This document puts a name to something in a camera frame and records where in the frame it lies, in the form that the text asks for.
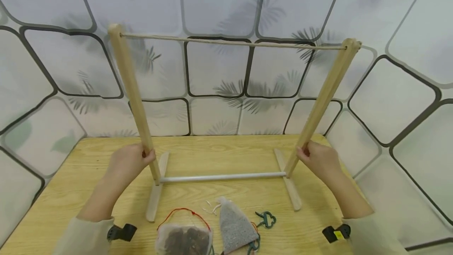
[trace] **wooden frame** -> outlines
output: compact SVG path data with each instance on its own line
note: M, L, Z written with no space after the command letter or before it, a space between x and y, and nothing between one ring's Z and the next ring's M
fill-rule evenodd
M134 65L132 63L129 48L125 37L142 37L152 38L153 35L140 35L140 34L125 34L123 28L119 24L112 24L109 26L108 33L113 46L114 56L116 58L116 64L120 71L120 75L125 86L126 94L131 103L132 114L134 115L135 124L137 125L140 139L143 144L143 148L146 154L153 149L153 142L151 134L149 132L148 122L144 112L143 102L140 97L137 80L135 77ZM176 38L176 37L162 37L159 36L157 39L164 40L175 40L175 41L190 41L189 38ZM201 43L212 43L210 40L197 40ZM228 42L229 44L240 44L255 46L253 43L244 42ZM351 61L354 59L355 54L361 47L361 42L355 39L346 39L343 41L341 46L298 46L299 48L319 49L319 50L338 50L337 57L333 63L327 78L322 85L321 91L319 92L318 99L313 106L313 109L309 115L307 122L299 136L298 142L295 148L292 150L291 156L287 162L285 162L283 153L274 149L275 158L277 159L278 166L280 167L279 172L264 172L258 174L231 174L231 175L209 175L209 176L193 176L193 177L165 177L167 169L167 163L169 160L169 152L165 152L161 155L158 162L153 162L149 165L151 173L153 175L153 188L149 197L148 208L146 211L146 219L150 222L155 222L156 211L158 208L158 202L163 189L164 183L167 182L184 182L184 181L208 181L208 180L219 180L219 179L244 179L244 178L265 178L265 177L282 177L286 185L289 197L291 199L293 209L298 211L302 207L301 198L297 192L296 186L291 179L295 166L298 162L296 156L296 148L306 146L311 136L318 127L318 124L327 109L327 106L333 97L335 91L340 85L346 71L348 70Z

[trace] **human hand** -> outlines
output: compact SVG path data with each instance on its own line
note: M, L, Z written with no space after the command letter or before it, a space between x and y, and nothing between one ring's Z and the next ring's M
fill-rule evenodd
M116 150L110 158L103 180L123 192L140 172L156 159L154 150L146 157L142 154L142 144L127 145Z
M344 176L337 151L309 141L307 147L296 148L297 157L328 187Z

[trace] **fabric wall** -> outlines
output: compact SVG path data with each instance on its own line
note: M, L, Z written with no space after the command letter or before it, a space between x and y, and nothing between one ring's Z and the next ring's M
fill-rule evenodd
M0 245L77 142L137 136L107 35L363 42L318 133L413 254L453 249L452 0L0 0ZM152 135L299 133L334 51L129 40Z

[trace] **white rod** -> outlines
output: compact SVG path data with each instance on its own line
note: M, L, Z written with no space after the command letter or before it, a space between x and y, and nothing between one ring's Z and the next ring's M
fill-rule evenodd
M161 183L165 182L188 182L188 181L206 181L206 180L227 180L227 179L244 179L244 178L269 178L284 177L286 172L260 172L258 174L219 174L219 175L198 175L198 176L177 176L162 177Z

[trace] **rope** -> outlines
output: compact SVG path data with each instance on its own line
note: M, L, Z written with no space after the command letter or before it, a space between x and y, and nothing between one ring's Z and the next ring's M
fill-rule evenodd
M185 37L169 37L166 35L147 35L147 34L131 34L124 33L120 34L120 37L132 37L132 38L147 38L147 39L156 39L156 40L166 40L166 41L193 41L195 43L210 43L210 44L225 44L228 46L262 46L262 47L279 47L279 48L297 48L297 49L315 49L315 50L345 50L346 47L342 46L308 46L306 44L272 44L272 43L252 43L245 41L221 41L221 40L206 40L206 39L192 39Z
M169 215L164 219L164 221L161 222L160 225L158 225L157 230L159 230L160 226L163 225L164 222L166 222L166 221L170 218L170 216L171 216L175 211L180 211L180 210L190 211L194 216L199 217L199 218L205 223L205 225L208 227L208 230L211 231L211 227L210 227L210 226L208 225L208 223L203 219L203 217L200 216L199 214L195 213L195 212L192 211L191 209L188 209L188 208L177 208L177 209L173 209L173 210L169 213Z

